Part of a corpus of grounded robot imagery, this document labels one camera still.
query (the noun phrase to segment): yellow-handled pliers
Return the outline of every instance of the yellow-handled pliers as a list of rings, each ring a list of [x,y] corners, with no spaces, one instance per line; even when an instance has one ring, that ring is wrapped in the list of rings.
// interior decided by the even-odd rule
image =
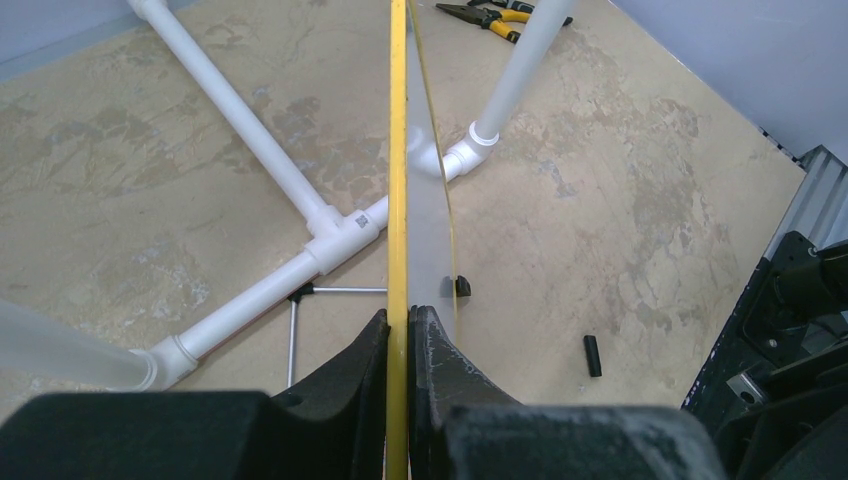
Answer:
[[[490,10],[488,8],[469,7],[467,5],[448,5],[437,3],[436,8],[448,15],[464,20],[474,25],[480,25],[484,30],[491,30],[512,43],[521,37],[521,32],[513,30],[505,22],[527,23],[530,14],[516,10]]]

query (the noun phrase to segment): black rubber tube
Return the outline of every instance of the black rubber tube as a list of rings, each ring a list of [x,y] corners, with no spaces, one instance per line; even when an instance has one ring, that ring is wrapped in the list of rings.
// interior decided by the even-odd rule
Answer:
[[[589,376],[601,376],[601,354],[598,351],[598,341],[594,335],[583,336],[583,346],[586,347],[586,362],[589,364]]]

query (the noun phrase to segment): black rubber cap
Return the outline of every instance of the black rubber cap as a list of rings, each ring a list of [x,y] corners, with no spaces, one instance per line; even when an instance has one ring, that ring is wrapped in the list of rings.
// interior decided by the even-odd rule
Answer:
[[[457,275],[456,282],[454,282],[454,287],[456,288],[456,296],[457,297],[470,297],[471,296],[471,282],[468,281],[467,278],[462,275]]]
[[[586,362],[589,364],[589,376],[601,376],[601,354],[598,351],[598,341],[594,335],[583,336],[583,346],[586,347]]]

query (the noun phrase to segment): white wall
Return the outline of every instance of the white wall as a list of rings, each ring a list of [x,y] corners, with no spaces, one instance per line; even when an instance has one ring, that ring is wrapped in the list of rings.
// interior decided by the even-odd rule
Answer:
[[[0,63],[131,11],[124,0],[0,0]]]
[[[848,0],[611,1],[792,154],[848,161]]]

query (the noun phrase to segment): concrete floor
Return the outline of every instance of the concrete floor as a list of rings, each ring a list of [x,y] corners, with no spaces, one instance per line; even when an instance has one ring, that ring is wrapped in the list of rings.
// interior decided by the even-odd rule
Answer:
[[[386,191],[385,2],[203,0],[179,15],[343,213]],[[420,4],[443,144],[512,45]],[[460,347],[533,403],[679,405],[802,178],[604,0],[582,0],[494,155],[451,185],[474,295]],[[126,347],[176,334],[294,256],[294,208],[149,28],[0,85],[0,296]],[[385,241],[325,285],[385,284]],[[385,299],[310,298],[297,373]],[[590,379],[582,336],[597,335]],[[288,305],[177,388],[285,384]],[[0,418],[76,385],[0,373]]]

